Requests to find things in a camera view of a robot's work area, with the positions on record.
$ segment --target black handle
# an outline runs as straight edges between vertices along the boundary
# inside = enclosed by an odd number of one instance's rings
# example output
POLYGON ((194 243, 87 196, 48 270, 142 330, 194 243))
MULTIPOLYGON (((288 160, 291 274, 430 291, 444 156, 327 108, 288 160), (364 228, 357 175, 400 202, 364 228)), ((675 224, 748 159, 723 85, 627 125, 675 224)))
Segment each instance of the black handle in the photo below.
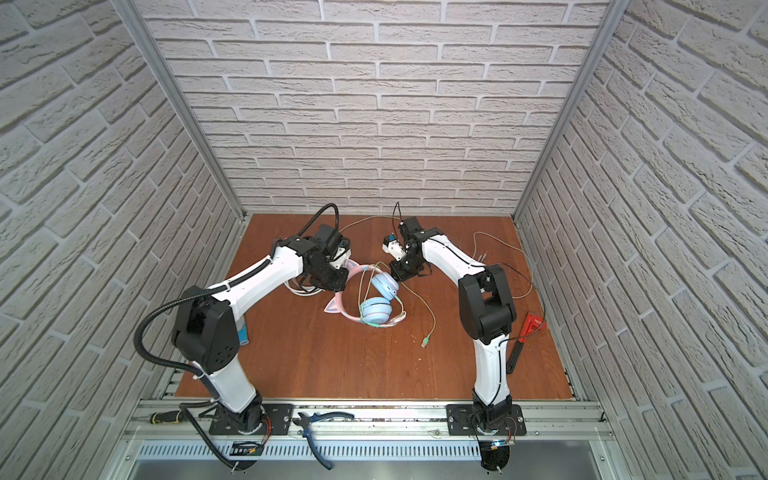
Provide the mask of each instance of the black handle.
POLYGON ((183 420, 184 416, 181 415, 181 411, 174 410, 172 412, 153 413, 149 418, 149 423, 159 425, 161 423, 181 423, 183 420))
POLYGON ((333 468, 333 462, 330 460, 325 460, 324 457, 320 454, 320 451, 315 446, 315 441, 312 439, 312 433, 310 430, 304 429, 302 436, 306 439, 306 442, 310 444, 310 451, 312 452, 312 455, 315 455, 317 461, 320 462, 320 464, 325 467, 326 470, 333 468))
POLYGON ((515 342, 512 354, 509 356, 509 360, 507 360, 507 375, 515 371, 515 365, 520 358, 520 352, 523 351, 523 345, 525 345, 523 342, 515 342))

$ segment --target white wire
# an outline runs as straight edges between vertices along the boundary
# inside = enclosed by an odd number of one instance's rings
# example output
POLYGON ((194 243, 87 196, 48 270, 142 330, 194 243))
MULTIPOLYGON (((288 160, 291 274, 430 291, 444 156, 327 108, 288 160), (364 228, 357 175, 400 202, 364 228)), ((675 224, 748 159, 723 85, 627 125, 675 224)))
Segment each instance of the white wire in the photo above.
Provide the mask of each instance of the white wire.
POLYGON ((389 215, 371 215, 370 217, 365 217, 362 220, 357 220, 356 222, 350 223, 349 225, 347 225, 344 228, 342 228, 341 230, 339 230, 339 232, 343 232, 344 230, 350 228, 352 225, 357 225, 358 223, 362 223, 362 222, 364 222, 366 220, 370 220, 372 218, 394 218, 394 217, 391 217, 389 215))
MULTIPOLYGON (((523 257, 525 258, 525 261, 528 263, 528 265, 530 265, 530 264, 531 264, 531 262, 528 260, 528 255, 526 255, 524 251, 522 251, 522 250, 520 250, 519 248, 517 248, 516 246, 514 246, 514 245, 510 245, 509 243, 506 243, 506 242, 505 242, 505 241, 503 241, 502 239, 500 239, 500 238, 497 238, 497 237, 494 237, 494 236, 493 236, 493 235, 491 235, 490 233, 486 233, 486 232, 475 232, 475 233, 472 235, 472 242, 475 244, 475 249, 472 251, 472 258, 473 258, 473 259, 475 258, 475 254, 476 254, 476 253, 477 253, 477 251, 478 251, 478 233, 480 233, 481 235, 485 235, 486 237, 491 237, 493 240, 496 240, 496 241, 498 241, 498 242, 500 242, 500 243, 503 243, 504 245, 506 245, 506 246, 507 246, 507 247, 509 247, 509 248, 512 248, 513 250, 517 250, 518 252, 520 252, 520 253, 522 253, 522 254, 523 254, 523 257)), ((515 300, 519 300, 519 299, 521 299, 521 298, 525 298, 526 296, 528 296, 528 295, 530 295, 530 294, 531 294, 531 291, 533 291, 533 283, 531 283, 531 286, 528 288, 528 292, 525 292, 525 295, 522 295, 522 296, 513 296, 512 298, 513 298, 513 299, 515 299, 515 300)))

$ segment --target pink headband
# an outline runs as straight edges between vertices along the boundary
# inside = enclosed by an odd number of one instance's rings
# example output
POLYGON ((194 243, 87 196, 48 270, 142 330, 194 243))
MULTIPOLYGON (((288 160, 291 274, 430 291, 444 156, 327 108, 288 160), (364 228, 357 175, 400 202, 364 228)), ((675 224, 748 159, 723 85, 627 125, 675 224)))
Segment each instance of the pink headband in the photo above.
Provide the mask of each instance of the pink headband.
MULTIPOLYGON (((344 264, 346 268, 349 269, 349 275, 346 277, 346 282, 349 283, 349 279, 351 279, 353 276, 357 275, 358 273, 365 272, 367 270, 373 269, 376 273, 385 273, 383 270, 378 268, 376 265, 360 265, 355 260, 349 259, 344 264)), ((333 296, 330 302, 328 302, 328 305, 326 305, 326 309, 323 311, 325 313, 341 313, 346 318, 355 321, 357 323, 362 323, 360 320, 360 317, 358 316, 352 316, 349 315, 346 310, 344 309, 344 304, 341 301, 341 292, 336 292, 336 294, 333 296)), ((406 312, 403 311, 399 315, 392 318, 387 323, 382 324, 381 326, 393 326, 397 322, 405 319, 406 312)))

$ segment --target headphones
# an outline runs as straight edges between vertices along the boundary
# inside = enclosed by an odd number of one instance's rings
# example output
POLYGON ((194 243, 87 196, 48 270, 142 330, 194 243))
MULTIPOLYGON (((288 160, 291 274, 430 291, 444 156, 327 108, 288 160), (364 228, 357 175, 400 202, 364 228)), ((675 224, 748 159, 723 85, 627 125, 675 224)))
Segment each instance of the headphones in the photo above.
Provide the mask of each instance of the headphones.
POLYGON ((406 311, 402 310, 402 302, 397 297, 397 290, 400 285, 389 275, 387 272, 383 272, 375 265, 359 265, 353 260, 346 261, 346 268, 349 269, 349 275, 346 278, 347 283, 349 279, 361 272, 367 270, 376 271, 376 275, 371 279, 371 285, 379 291, 381 296, 374 296, 369 298, 365 302, 360 304, 360 315, 351 316, 344 309, 344 305, 341 300, 341 292, 336 292, 328 305, 325 308, 326 313, 341 313, 346 318, 358 323, 365 323, 366 325, 374 327, 389 327, 394 326, 397 323, 403 321, 406 317, 406 311), (402 312, 393 318, 389 318, 392 314, 392 299, 397 300, 400 303, 402 312))

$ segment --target brick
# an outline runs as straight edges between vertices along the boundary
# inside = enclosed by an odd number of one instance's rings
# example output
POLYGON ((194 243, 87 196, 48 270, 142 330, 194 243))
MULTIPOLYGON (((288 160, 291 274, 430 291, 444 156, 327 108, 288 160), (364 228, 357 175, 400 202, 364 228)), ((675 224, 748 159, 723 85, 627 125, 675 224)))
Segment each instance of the brick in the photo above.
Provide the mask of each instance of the brick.
POLYGON ((103 130, 103 122, 97 115, 85 115, 66 135, 48 142, 31 161, 6 175, 0 181, 0 191, 17 203, 24 201, 103 130))
POLYGON ((40 140, 49 141, 120 85, 116 73, 104 71, 37 111, 26 127, 40 140))
POLYGON ((155 38, 239 38, 253 40, 253 29, 247 20, 147 20, 155 38))
POLYGON ((526 45, 445 45, 441 60, 547 63, 551 47, 526 45))
POLYGON ((59 174, 21 207, 18 212, 0 224, 0 258, 11 253, 26 236, 45 221, 78 185, 67 174, 59 174))
POLYGON ((624 106, 608 94, 594 79, 590 82, 587 93, 615 127, 619 127, 627 118, 629 112, 624 106))
POLYGON ((425 147, 424 137, 383 137, 383 136, 356 136, 346 135, 341 137, 341 143, 345 147, 377 146, 377 147, 425 147))
POLYGON ((483 97, 479 110, 500 111, 560 111, 562 98, 541 97, 483 97))
POLYGON ((72 12, 95 3, 97 0, 64 0, 51 5, 41 0, 19 0, 16 8, 33 27, 41 27, 63 18, 72 12))
POLYGON ((131 163, 124 153, 119 153, 98 171, 85 187, 67 200, 48 219, 45 225, 60 237, 66 237, 81 222, 83 217, 104 196, 110 187, 120 178, 131 163))
POLYGON ((79 83, 133 44, 125 27, 118 25, 69 55, 61 66, 79 83))
POLYGON ((169 60, 175 75, 266 75, 261 60, 169 60))
POLYGON ((631 2, 627 7, 627 12, 670 38, 677 35, 688 18, 685 12, 661 0, 631 2))
POLYGON ((429 146, 437 148, 513 148, 517 140, 514 138, 480 138, 480 137, 431 137, 429 146))
POLYGON ((320 134, 320 135, 376 135, 376 124, 301 124, 289 123, 291 134, 320 134))
POLYGON ((433 80, 335 80, 340 93, 434 94, 433 80))
POLYGON ((250 91, 333 91, 331 80, 324 78, 237 78, 230 77, 234 90, 250 91))
POLYGON ((158 40, 166 58, 213 58, 204 40, 158 40))
POLYGON ((127 80, 138 73, 146 64, 144 63, 144 57, 141 56, 139 49, 130 47, 128 50, 119 54, 112 62, 112 65, 118 71, 120 76, 124 80, 127 80))
POLYGON ((372 62, 343 61, 270 61, 277 77, 374 77, 372 62))
POLYGON ((490 25, 381 24, 379 41, 488 43, 491 29, 490 25))
POLYGON ((725 252, 694 221, 691 215, 669 195, 669 191, 648 169, 642 169, 634 177, 635 182, 645 192, 667 223, 688 244, 704 266, 711 268, 726 259, 725 252))
POLYGON ((578 67, 567 65, 491 65, 489 80, 573 80, 578 67))
POLYGON ((200 126, 207 134, 284 134, 282 123, 255 121, 211 121, 201 122, 200 126))
POLYGON ((10 5, 0 5, 0 41, 25 35, 27 28, 10 5))
POLYGON ((382 63, 381 78, 482 78, 483 65, 382 63))
POLYGON ((747 225, 760 234, 768 230, 762 215, 768 200, 725 168, 690 135, 675 128, 664 140, 664 145, 747 225))
POLYGON ((145 17, 155 15, 168 15, 175 17, 190 17, 192 11, 186 0, 163 0, 155 2, 154 0, 137 0, 136 4, 145 17))
POLYGON ((276 107, 277 100, 273 94, 248 94, 248 93, 189 93, 185 95, 193 107, 221 107, 231 105, 233 107, 276 107))
POLYGON ((439 94, 447 95, 536 95, 538 81, 460 81, 443 80, 439 94))
POLYGON ((768 449, 766 435, 760 432, 760 427, 743 407, 743 403, 731 388, 713 390, 710 392, 710 396, 720 408, 734 433, 744 444, 746 451, 751 454, 758 471, 765 475, 768 472, 768 463, 766 463, 765 456, 760 452, 768 449))
POLYGON ((381 97, 382 108, 391 109, 468 109, 475 107, 474 97, 422 97, 416 95, 398 96, 383 95, 381 97))
POLYGON ((215 41, 214 48, 222 58, 305 58, 310 60, 328 58, 326 45, 316 42, 215 41))
POLYGON ((467 125, 382 124, 382 135, 450 135, 466 136, 467 125))
POLYGON ((717 73, 704 85, 701 96, 732 118, 737 118, 743 125, 742 129, 754 132, 754 136, 764 141, 768 139, 764 117, 768 101, 764 94, 717 73))
POLYGON ((620 75, 614 75, 607 89, 656 137, 660 137, 671 125, 671 120, 620 75))
POLYGON ((214 153, 219 157, 292 157, 288 147, 218 147, 214 153))
POLYGON ((448 22, 500 23, 560 23, 565 5, 536 5, 512 3, 448 3, 445 19, 448 22))
POLYGON ((298 157, 318 157, 318 158, 371 158, 378 157, 377 148, 312 148, 312 147, 296 147, 296 155, 298 157))
POLYGON ((154 85, 155 80, 152 72, 149 68, 144 68, 127 81, 122 88, 117 89, 116 92, 102 101, 98 110, 108 122, 114 123, 154 85))
MULTIPOLYGON (((704 274, 696 268, 696 261, 689 253, 684 251, 681 242, 674 236, 671 230, 666 230, 662 233, 657 239, 657 244, 666 257, 669 258, 670 262, 675 265, 684 280, 686 280, 691 292, 696 295, 699 301, 704 305, 704 308, 722 327, 724 334, 733 341, 733 344, 739 351, 741 351, 744 358, 753 365, 758 365, 761 362, 764 362, 768 349, 766 349, 766 344, 761 338, 760 333, 727 299, 722 293, 722 290, 717 288, 711 280, 706 278, 704 274)), ((700 321, 705 320, 706 316, 689 315, 687 316, 687 319, 692 323, 692 327, 695 331, 717 332, 712 326, 707 327, 700 325, 700 321)), ((708 343, 716 341, 714 336, 712 338, 705 336, 702 340, 707 341, 708 343)), ((725 348, 727 341, 721 339, 719 344, 721 345, 721 349, 725 348)), ((717 360, 720 355, 718 350, 715 349, 713 351, 711 348, 708 348, 708 350, 715 355, 715 360, 717 360)), ((733 375, 748 377, 742 366, 739 366, 738 369, 735 369, 734 366, 738 366, 738 364, 729 366, 726 371, 726 375, 728 375, 729 378, 733 378, 733 375)), ((745 382, 745 387, 749 388, 749 385, 751 384, 751 381, 745 382)))
POLYGON ((426 123, 429 111, 414 110, 339 110, 339 121, 426 123))
POLYGON ((381 3, 381 2, 324 2, 326 20, 439 22, 440 4, 381 3))
POLYGON ((691 90, 701 85, 710 73, 710 67, 703 61, 669 45, 645 28, 635 32, 629 46, 691 90))
POLYGON ((615 38, 608 45, 605 58, 638 88, 644 87, 654 73, 653 68, 646 61, 615 38))
POLYGON ((437 46, 333 43, 330 54, 333 60, 345 61, 434 61, 437 59, 437 46))
POLYGON ((693 206, 691 213, 761 282, 768 279, 768 246, 733 218, 709 194, 693 206))
POLYGON ((0 88, 32 73, 91 40, 91 31, 79 17, 46 28, 0 48, 0 88))
POLYGON ((256 22, 260 39, 297 41, 373 41, 371 24, 256 22))
POLYGON ((717 0, 674 0, 674 3, 736 29, 744 27, 752 14, 762 5, 760 0, 746 0, 733 4, 717 0))
POLYGON ((161 107, 157 113, 145 122, 139 130, 134 134, 128 142, 126 142, 126 148, 131 155, 138 157, 141 152, 149 146, 152 140, 160 133, 160 131, 168 124, 168 122, 176 115, 174 109, 170 104, 165 104, 161 107))
POLYGON ((163 142, 163 145, 170 147, 170 144, 176 140, 176 137, 178 137, 182 131, 184 131, 184 126, 181 124, 179 117, 174 117, 168 122, 168 125, 165 126, 158 137, 160 138, 160 141, 163 142))
POLYGON ((143 123, 144 116, 138 108, 133 108, 70 161, 67 169, 81 180, 86 180, 99 165, 122 147, 143 123))
POLYGON ((3 305, 2 312, 16 318, 24 318, 79 257, 108 219, 109 215, 100 209, 95 209, 87 215, 84 221, 89 222, 89 228, 76 230, 70 235, 22 284, 20 288, 24 289, 25 295, 11 297, 3 305))
POLYGON ((545 27, 499 25, 494 43, 545 45, 589 45, 596 29, 592 27, 545 27))
POLYGON ((71 87, 59 68, 25 79, 0 93, 0 128, 5 128, 47 104, 71 87))
POLYGON ((97 35, 120 23, 120 17, 111 2, 96 4, 85 10, 82 15, 91 31, 97 35))
POLYGON ((288 18, 320 20, 320 9, 313 0, 196 0, 201 17, 288 18))
POLYGON ((182 91, 227 91, 222 77, 176 77, 182 91))
POLYGON ((376 108, 376 96, 354 94, 284 94, 284 107, 295 108, 376 108))
POLYGON ((674 81, 657 74, 647 94, 726 159, 733 158, 750 139, 717 112, 686 95, 674 81))
POLYGON ((558 47, 552 63, 564 65, 580 65, 587 55, 587 47, 558 47))
POLYGON ((756 145, 736 162, 736 168, 768 191, 768 150, 765 147, 756 145))
POLYGON ((603 18, 605 4, 584 3, 574 5, 571 14, 568 16, 568 23, 579 25, 597 25, 603 18))

